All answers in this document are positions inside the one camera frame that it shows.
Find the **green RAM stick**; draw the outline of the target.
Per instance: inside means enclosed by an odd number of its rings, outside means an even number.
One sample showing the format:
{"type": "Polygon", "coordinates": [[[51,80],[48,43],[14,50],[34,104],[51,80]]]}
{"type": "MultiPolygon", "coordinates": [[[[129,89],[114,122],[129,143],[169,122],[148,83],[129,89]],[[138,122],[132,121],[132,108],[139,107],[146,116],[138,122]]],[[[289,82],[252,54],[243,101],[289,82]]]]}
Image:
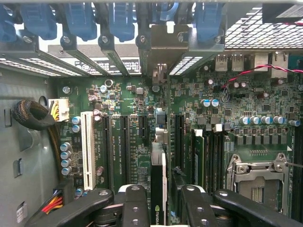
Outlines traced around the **green RAM stick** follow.
{"type": "Polygon", "coordinates": [[[194,184],[204,187],[205,139],[202,129],[193,129],[194,184]]]}

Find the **black RAM slot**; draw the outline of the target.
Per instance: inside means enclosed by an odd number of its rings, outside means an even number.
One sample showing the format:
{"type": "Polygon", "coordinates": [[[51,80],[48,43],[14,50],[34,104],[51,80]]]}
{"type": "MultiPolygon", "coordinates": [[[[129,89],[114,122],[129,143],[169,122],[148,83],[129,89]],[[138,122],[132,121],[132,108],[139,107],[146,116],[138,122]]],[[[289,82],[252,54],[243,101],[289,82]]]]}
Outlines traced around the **black RAM slot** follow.
{"type": "Polygon", "coordinates": [[[223,184],[223,132],[216,132],[214,134],[215,139],[215,189],[220,189],[223,184]]]}
{"type": "Polygon", "coordinates": [[[210,174],[211,174],[211,154],[212,154],[212,134],[210,131],[207,131],[205,133],[205,186],[206,191],[208,193],[211,192],[212,182],[210,180],[210,174]]]}

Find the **long black expansion slot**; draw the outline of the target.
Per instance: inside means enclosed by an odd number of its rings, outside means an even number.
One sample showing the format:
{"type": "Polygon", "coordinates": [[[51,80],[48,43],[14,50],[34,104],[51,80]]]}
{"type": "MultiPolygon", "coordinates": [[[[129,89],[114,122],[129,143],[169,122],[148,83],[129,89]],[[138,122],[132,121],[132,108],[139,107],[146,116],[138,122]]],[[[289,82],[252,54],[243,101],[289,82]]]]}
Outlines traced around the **long black expansion slot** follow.
{"type": "Polygon", "coordinates": [[[112,183],[112,170],[111,170],[111,144],[110,144],[110,118],[109,116],[102,116],[102,129],[103,129],[103,143],[107,157],[107,175],[109,189],[113,190],[112,183]]]}
{"type": "Polygon", "coordinates": [[[174,123],[175,166],[182,169],[184,156],[184,115],[176,114],[174,123]]]}
{"type": "Polygon", "coordinates": [[[129,138],[129,118],[128,115],[120,116],[120,138],[124,184],[131,181],[130,170],[130,138],[129,138]]]}

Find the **metal CPU socket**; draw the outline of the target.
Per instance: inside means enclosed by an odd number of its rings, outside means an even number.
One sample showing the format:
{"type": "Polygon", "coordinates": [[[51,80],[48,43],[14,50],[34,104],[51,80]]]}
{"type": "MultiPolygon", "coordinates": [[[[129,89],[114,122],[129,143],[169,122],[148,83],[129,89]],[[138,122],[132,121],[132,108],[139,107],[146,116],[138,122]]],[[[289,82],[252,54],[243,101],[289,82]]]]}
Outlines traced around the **metal CPU socket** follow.
{"type": "Polygon", "coordinates": [[[288,215],[286,155],[278,153],[271,161],[242,161],[239,154],[233,154],[226,168],[225,188],[288,215]]]}

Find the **white PCI expansion slot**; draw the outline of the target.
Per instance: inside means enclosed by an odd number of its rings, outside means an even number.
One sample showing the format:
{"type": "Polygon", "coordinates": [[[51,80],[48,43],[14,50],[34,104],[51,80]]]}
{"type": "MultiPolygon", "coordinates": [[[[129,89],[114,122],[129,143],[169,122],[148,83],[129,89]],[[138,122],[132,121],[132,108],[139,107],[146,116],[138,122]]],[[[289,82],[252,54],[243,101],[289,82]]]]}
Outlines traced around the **white PCI expansion slot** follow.
{"type": "Polygon", "coordinates": [[[85,111],[80,117],[84,190],[91,191],[96,186],[94,115],[92,111],[85,111]]]}

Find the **short black expansion slot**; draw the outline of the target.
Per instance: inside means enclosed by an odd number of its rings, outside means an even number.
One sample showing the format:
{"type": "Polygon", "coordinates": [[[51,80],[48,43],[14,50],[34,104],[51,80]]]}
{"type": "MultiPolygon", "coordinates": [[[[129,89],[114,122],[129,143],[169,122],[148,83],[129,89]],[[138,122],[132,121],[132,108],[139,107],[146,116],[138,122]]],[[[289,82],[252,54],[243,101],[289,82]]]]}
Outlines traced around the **short black expansion slot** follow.
{"type": "Polygon", "coordinates": [[[138,116],[138,124],[139,124],[139,136],[141,138],[147,137],[147,131],[148,131],[148,121],[146,115],[140,115],[138,116]]]}

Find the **green motherboard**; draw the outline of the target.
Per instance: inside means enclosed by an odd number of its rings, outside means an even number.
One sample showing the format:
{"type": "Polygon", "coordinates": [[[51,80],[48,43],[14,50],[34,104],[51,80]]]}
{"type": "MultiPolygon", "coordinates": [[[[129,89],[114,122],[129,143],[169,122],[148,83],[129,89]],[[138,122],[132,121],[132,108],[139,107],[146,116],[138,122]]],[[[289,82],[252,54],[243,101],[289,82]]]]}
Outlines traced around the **green motherboard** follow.
{"type": "MultiPolygon", "coordinates": [[[[211,167],[215,171],[216,132],[223,132],[223,184],[233,154],[242,161],[271,161],[278,153],[286,162],[303,165],[303,53],[265,54],[265,60],[252,65],[250,55],[217,56],[198,70],[170,75],[171,168],[175,168],[175,115],[184,115],[184,156],[182,172],[187,184],[194,184],[193,129],[203,137],[212,134],[211,167]]],[[[124,186],[120,116],[128,115],[130,138],[129,184],[145,188],[151,218],[151,142],[154,140],[150,77],[79,78],[58,81],[58,96],[69,100],[69,120],[60,125],[62,172],[74,183],[75,198],[84,190],[80,113],[94,115],[96,188],[109,188],[107,157],[103,143],[102,116],[110,118],[111,170],[113,191],[124,186]],[[139,136],[138,116],[146,115],[147,137],[139,136]]],[[[289,214],[303,224],[303,168],[289,167],[289,214]]],[[[170,224],[181,224],[171,195],[170,224]]]]}

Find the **white power connector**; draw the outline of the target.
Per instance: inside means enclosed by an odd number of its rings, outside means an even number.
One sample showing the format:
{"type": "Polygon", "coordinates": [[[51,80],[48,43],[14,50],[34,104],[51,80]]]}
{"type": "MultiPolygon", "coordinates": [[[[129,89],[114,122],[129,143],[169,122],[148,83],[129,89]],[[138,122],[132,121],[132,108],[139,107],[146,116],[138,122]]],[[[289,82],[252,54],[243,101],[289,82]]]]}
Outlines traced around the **white power connector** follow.
{"type": "Polygon", "coordinates": [[[69,100],[68,99],[49,99],[49,114],[56,122],[69,120],[69,100]]]}

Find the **open black PC case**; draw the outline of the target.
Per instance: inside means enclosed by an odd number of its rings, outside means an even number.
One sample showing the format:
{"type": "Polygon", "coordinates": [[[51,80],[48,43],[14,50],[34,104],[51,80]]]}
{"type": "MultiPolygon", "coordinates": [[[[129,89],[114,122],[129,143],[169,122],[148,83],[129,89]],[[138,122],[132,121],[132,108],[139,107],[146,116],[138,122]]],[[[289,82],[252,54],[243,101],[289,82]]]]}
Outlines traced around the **open black PC case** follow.
{"type": "MultiPolygon", "coordinates": [[[[48,215],[75,198],[74,183],[62,172],[60,125],[49,114],[48,100],[58,96],[58,81],[79,78],[120,78],[152,76],[148,70],[151,45],[151,26],[166,25],[173,31],[177,25],[188,26],[188,49],[173,68],[182,76],[198,70],[217,56],[250,55],[252,65],[265,60],[265,54],[276,52],[303,53],[303,19],[294,23],[263,23],[263,3],[291,3],[303,5],[303,0],[0,0],[12,16],[17,40],[0,42],[0,227],[25,227],[48,215]],[[67,54],[60,44],[68,28],[64,3],[91,2],[97,38],[83,41],[77,37],[78,50],[96,62],[110,75],[102,75],[87,64],[67,54]],[[101,51],[100,35],[110,34],[109,3],[133,3],[134,39],[120,42],[114,36],[115,50],[129,72],[123,75],[101,51]],[[178,2],[173,21],[152,22],[152,3],[178,2]],[[194,19],[199,2],[223,3],[218,35],[199,43],[194,19]],[[49,4],[56,18],[57,38],[43,40],[40,48],[76,66],[89,75],[66,77],[54,70],[22,60],[22,54],[32,49],[35,34],[24,26],[20,5],[49,4]]],[[[124,202],[126,188],[113,192],[114,204],[124,202]]],[[[150,227],[189,227],[189,225],[153,225],[150,227]]],[[[122,214],[118,209],[97,214],[96,220],[80,227],[121,227],[122,214]]]]}

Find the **metal slot cover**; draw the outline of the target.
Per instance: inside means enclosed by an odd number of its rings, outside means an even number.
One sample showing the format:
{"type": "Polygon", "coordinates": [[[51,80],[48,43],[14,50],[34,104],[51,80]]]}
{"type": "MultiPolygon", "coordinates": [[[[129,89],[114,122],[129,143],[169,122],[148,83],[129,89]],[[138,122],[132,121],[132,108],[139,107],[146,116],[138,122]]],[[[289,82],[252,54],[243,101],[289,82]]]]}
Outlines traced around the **metal slot cover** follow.
{"type": "Polygon", "coordinates": [[[129,76],[129,72],[122,62],[120,56],[115,50],[115,41],[112,34],[100,35],[98,39],[99,47],[102,53],[111,60],[118,70],[123,74],[129,76]]]}
{"type": "Polygon", "coordinates": [[[96,62],[91,60],[88,56],[78,50],[77,37],[75,35],[63,35],[60,39],[60,44],[63,50],[70,56],[76,58],[77,60],[87,64],[91,68],[95,69],[102,75],[110,75],[106,70],[100,67],[96,62]]]}
{"type": "Polygon", "coordinates": [[[32,49],[22,54],[20,57],[22,60],[33,63],[35,65],[42,66],[49,70],[54,70],[62,76],[75,77],[75,76],[88,76],[89,74],[83,70],[80,70],[76,66],[73,66],[60,58],[53,56],[47,52],[44,52],[40,48],[40,41],[38,36],[33,37],[33,42],[30,44],[32,49]]]}

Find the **blue slot retention clip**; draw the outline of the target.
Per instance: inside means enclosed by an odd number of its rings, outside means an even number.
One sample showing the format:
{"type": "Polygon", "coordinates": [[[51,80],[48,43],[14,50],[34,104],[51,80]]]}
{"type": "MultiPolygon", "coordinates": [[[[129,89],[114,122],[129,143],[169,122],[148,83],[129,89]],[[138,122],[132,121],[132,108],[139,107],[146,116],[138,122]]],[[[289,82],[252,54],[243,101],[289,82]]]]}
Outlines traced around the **blue slot retention clip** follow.
{"type": "Polygon", "coordinates": [[[109,3],[109,30],[120,42],[134,39],[133,3],[109,3]]]}
{"type": "Polygon", "coordinates": [[[91,2],[64,3],[64,12],[71,34],[85,42],[97,38],[97,25],[91,2]]]}
{"type": "Polygon", "coordinates": [[[20,5],[20,14],[26,29],[43,40],[57,38],[56,18],[49,4],[26,3],[20,5]]]}
{"type": "Polygon", "coordinates": [[[12,16],[0,3],[0,42],[12,43],[16,40],[17,35],[12,16]]]}
{"type": "Polygon", "coordinates": [[[178,2],[152,3],[152,22],[161,24],[167,21],[173,21],[178,10],[178,2]]]}
{"type": "Polygon", "coordinates": [[[214,39],[222,20],[223,3],[199,2],[196,4],[194,19],[199,43],[214,39]]]}

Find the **black case fan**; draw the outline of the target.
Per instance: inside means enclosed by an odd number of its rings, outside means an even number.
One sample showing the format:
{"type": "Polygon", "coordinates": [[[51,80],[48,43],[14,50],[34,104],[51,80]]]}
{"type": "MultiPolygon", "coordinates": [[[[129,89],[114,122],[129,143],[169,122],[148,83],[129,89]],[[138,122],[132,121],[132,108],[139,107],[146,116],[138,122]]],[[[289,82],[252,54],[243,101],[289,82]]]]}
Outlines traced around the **black case fan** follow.
{"type": "Polygon", "coordinates": [[[263,3],[263,23],[294,23],[303,19],[303,5],[291,3],[263,3]]]}

